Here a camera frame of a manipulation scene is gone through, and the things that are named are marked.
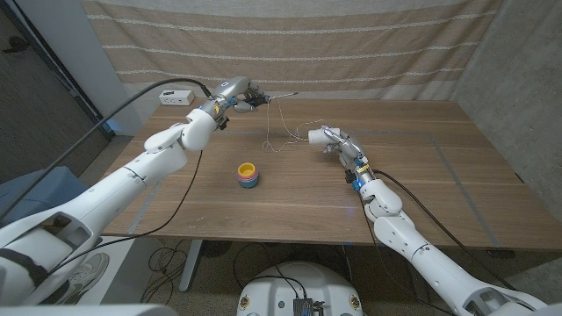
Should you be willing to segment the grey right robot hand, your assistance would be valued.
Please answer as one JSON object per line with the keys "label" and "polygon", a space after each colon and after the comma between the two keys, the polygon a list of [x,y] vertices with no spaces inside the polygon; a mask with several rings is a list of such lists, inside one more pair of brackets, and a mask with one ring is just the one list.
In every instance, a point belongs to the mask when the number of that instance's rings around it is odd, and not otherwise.
{"label": "grey right robot hand", "polygon": [[338,154],[340,163],[355,178],[368,171],[368,158],[359,142],[348,133],[336,127],[322,126],[322,133],[328,138],[324,153]]}

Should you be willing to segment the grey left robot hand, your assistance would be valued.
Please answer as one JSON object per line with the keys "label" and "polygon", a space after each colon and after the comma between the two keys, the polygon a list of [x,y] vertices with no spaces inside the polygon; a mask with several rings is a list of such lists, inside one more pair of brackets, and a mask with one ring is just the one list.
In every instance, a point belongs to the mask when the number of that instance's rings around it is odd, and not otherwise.
{"label": "grey left robot hand", "polygon": [[259,105],[270,100],[256,83],[244,76],[221,83],[214,92],[212,101],[216,114],[222,114],[228,108],[233,108],[239,113],[256,111]]}

